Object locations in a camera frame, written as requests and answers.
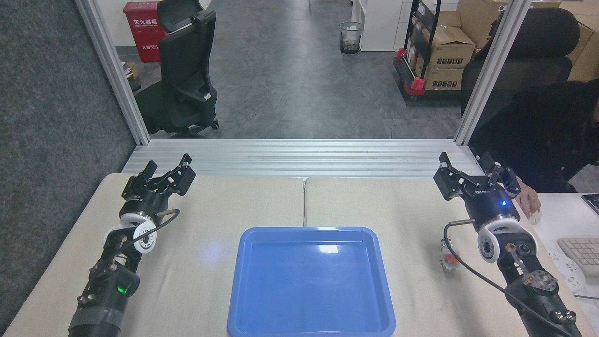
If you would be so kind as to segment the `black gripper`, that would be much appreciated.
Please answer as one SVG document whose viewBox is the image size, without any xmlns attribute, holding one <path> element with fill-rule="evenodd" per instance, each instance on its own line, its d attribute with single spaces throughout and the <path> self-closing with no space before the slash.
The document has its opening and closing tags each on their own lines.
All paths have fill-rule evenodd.
<svg viewBox="0 0 599 337">
<path fill-rule="evenodd" d="M 477 155 L 477 162 L 485 173 L 482 185 L 485 188 L 496 188 L 467 189 L 463 192 L 464 181 L 473 185 L 472 177 L 452 167 L 446 152 L 441 152 L 438 159 L 440 166 L 433 176 L 437 188 L 446 201 L 462 194 L 467 213 L 475 220 L 475 230 L 480 230 L 489 222 L 500 218 L 520 220 L 520 215 L 509 197 L 516 197 L 521 192 L 521 187 L 510 167 L 504 167 L 500 162 L 495 161 L 488 152 Z"/>
<path fill-rule="evenodd" d="M 122 192 L 125 203 L 120 215 L 136 213 L 152 220 L 161 220 L 157 213 L 166 209 L 164 195 L 176 193 L 184 196 L 196 177 L 190 163 L 192 158 L 185 153 L 178 166 L 161 177 L 152 178 L 157 164 L 150 160 L 137 176 L 129 177 Z"/>
</svg>

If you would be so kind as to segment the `person's hand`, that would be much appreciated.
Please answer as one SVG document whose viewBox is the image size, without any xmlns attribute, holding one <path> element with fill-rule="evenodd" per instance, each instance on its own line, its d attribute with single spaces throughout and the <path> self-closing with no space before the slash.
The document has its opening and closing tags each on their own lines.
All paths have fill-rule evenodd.
<svg viewBox="0 0 599 337">
<path fill-rule="evenodd" d="M 520 192 L 515 197 L 515 200 L 526 218 L 530 220 L 533 215 L 541 210 L 541 201 L 539 200 L 537 192 L 526 185 L 520 177 L 516 176 L 516 181 L 519 184 Z"/>
</svg>

